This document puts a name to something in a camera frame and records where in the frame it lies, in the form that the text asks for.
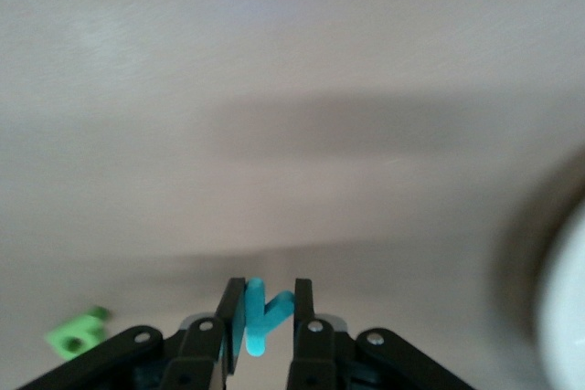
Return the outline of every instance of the cyan plastic piece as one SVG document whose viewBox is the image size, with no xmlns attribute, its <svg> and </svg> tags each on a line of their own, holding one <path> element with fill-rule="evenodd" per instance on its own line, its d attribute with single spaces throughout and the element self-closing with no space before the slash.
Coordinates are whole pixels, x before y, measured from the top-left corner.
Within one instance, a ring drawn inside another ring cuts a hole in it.
<svg viewBox="0 0 585 390">
<path fill-rule="evenodd" d="M 266 351 L 266 337 L 294 313 L 294 294 L 279 293 L 266 303 L 264 281 L 253 278 L 246 287 L 246 349 L 252 356 Z"/>
<path fill-rule="evenodd" d="M 45 340 L 63 359 L 72 360 L 106 339 L 103 323 L 110 313 L 96 306 L 45 334 Z"/>
</svg>

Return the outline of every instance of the screw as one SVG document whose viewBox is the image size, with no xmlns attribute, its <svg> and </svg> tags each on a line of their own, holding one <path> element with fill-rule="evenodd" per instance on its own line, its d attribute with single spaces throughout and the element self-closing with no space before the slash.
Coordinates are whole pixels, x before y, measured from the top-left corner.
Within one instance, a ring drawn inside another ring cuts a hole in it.
<svg viewBox="0 0 585 390">
<path fill-rule="evenodd" d="M 308 328 L 311 332 L 320 332 L 323 330 L 323 324 L 318 320 L 311 321 L 308 325 Z"/>
<path fill-rule="evenodd" d="M 150 333 L 148 332 L 140 332 L 138 335 L 134 337 L 134 341 L 137 343 L 144 343 L 150 340 Z"/>
<path fill-rule="evenodd" d="M 370 344 L 374 344 L 375 346 L 379 346 L 380 344 L 384 344 L 384 337 L 382 337 L 377 332 L 370 332 L 367 335 L 367 342 Z"/>
<path fill-rule="evenodd" d="M 201 324 L 199 324 L 200 331 L 209 331 L 211 328 L 213 328 L 212 321 L 204 321 Z"/>
</svg>

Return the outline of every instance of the table surface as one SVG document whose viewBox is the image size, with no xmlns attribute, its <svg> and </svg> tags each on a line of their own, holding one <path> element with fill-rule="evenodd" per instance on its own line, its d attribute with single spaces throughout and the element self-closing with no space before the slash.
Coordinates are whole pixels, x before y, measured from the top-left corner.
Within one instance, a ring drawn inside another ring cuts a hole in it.
<svg viewBox="0 0 585 390">
<path fill-rule="evenodd" d="M 547 389 L 494 273 L 583 146 L 584 6 L 0 0 L 4 385 L 58 364 L 43 334 L 92 304 L 169 335 L 245 275 L 310 277 L 353 334 L 478 389 Z M 233 388 L 283 388 L 291 342 Z"/>
</svg>

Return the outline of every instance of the blurry white object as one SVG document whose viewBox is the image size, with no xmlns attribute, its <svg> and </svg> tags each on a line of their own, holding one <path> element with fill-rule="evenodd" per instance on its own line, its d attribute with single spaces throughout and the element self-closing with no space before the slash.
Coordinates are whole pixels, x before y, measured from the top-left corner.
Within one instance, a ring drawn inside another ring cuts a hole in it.
<svg viewBox="0 0 585 390">
<path fill-rule="evenodd" d="M 558 390 L 585 383 L 585 202 L 558 234 L 537 316 L 543 364 Z"/>
</svg>

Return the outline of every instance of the green block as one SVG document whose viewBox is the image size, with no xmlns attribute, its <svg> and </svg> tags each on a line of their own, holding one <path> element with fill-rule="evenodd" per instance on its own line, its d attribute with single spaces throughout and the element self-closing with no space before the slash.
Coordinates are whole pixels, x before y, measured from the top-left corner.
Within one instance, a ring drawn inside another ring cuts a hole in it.
<svg viewBox="0 0 585 390">
<path fill-rule="evenodd" d="M 96 306 L 45 334 L 45 340 L 63 359 L 72 360 L 106 339 L 103 328 L 110 313 Z"/>
</svg>

